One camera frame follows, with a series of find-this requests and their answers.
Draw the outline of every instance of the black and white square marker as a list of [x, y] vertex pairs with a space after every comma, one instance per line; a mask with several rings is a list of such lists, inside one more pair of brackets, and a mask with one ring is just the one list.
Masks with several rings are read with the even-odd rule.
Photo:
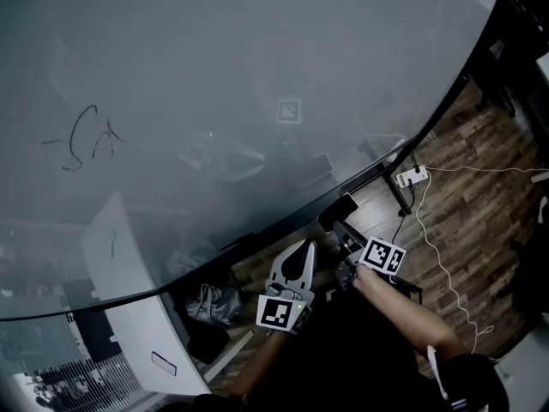
[[405, 250], [376, 237], [370, 237], [359, 262], [388, 275], [396, 275]]
[[286, 328], [292, 311], [292, 302], [269, 299], [261, 318], [262, 324]]
[[301, 99], [286, 98], [279, 100], [276, 122], [279, 124], [301, 124]]

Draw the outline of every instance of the wooden floor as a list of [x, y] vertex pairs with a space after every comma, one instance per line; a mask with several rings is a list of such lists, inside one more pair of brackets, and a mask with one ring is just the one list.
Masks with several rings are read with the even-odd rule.
[[[478, 168], [540, 167], [537, 148], [505, 111], [488, 106], [477, 112], [475, 104], [480, 92], [470, 82], [433, 132], [415, 151], [420, 164], [428, 167]], [[402, 171], [410, 167], [407, 161]], [[452, 275], [453, 287], [462, 297], [471, 319], [479, 330], [494, 326], [490, 334], [479, 337], [477, 352], [490, 356], [513, 343], [525, 330], [523, 315], [512, 306], [512, 297], [498, 299], [518, 265], [510, 251], [512, 239], [526, 241], [533, 232], [535, 217], [543, 190], [531, 184], [526, 173], [455, 173], [431, 171], [432, 182], [419, 212], [427, 227], [429, 240], [438, 247], [442, 264]], [[415, 211], [426, 188], [416, 185]], [[407, 193], [407, 200], [412, 199]], [[360, 209], [347, 221], [366, 237], [377, 236], [391, 241], [400, 223], [399, 207], [382, 179], [353, 194]], [[276, 245], [236, 264], [233, 269], [244, 289], [260, 294], [273, 258], [284, 248], [304, 237], [312, 237], [318, 245], [319, 270], [316, 288], [333, 280], [337, 265], [337, 247], [333, 235], [325, 235], [312, 223], [286, 237]], [[422, 287], [423, 303], [437, 312], [454, 328], [469, 349], [474, 343], [474, 327], [467, 323], [465, 313], [458, 310], [456, 298], [448, 287], [448, 277], [439, 268], [437, 254], [425, 243], [415, 215], [407, 217], [395, 243], [407, 250], [399, 276]], [[214, 392], [223, 393], [240, 368], [261, 345], [263, 330], [254, 325], [257, 296], [247, 303], [238, 328], [238, 335], [253, 328], [256, 335], [211, 383]]]

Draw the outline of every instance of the white power strip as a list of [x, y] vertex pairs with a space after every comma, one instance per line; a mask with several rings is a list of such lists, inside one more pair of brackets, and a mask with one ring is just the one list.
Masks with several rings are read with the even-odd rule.
[[408, 180], [412, 181], [412, 185], [415, 185], [416, 183], [419, 183], [423, 180], [427, 180], [429, 178], [429, 174], [427, 174], [427, 170], [423, 165], [419, 166], [419, 172], [415, 172], [415, 168], [412, 168], [409, 171], [406, 171], [405, 173], [397, 174], [396, 181], [398, 182], [398, 185], [404, 189], [407, 188], [410, 184]]

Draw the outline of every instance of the person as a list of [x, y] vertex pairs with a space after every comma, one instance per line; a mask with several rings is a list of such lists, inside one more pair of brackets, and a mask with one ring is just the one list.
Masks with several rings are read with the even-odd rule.
[[[298, 335], [271, 334], [229, 398], [199, 396], [193, 410], [509, 409], [488, 357], [470, 354], [438, 315], [364, 265], [353, 287], [313, 309]], [[435, 379], [419, 374], [414, 350]]]

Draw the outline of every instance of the whiteboard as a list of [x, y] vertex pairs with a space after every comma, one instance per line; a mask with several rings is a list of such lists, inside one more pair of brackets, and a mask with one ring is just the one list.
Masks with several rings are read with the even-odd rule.
[[262, 230], [415, 136], [494, 3], [0, 0], [0, 219]]

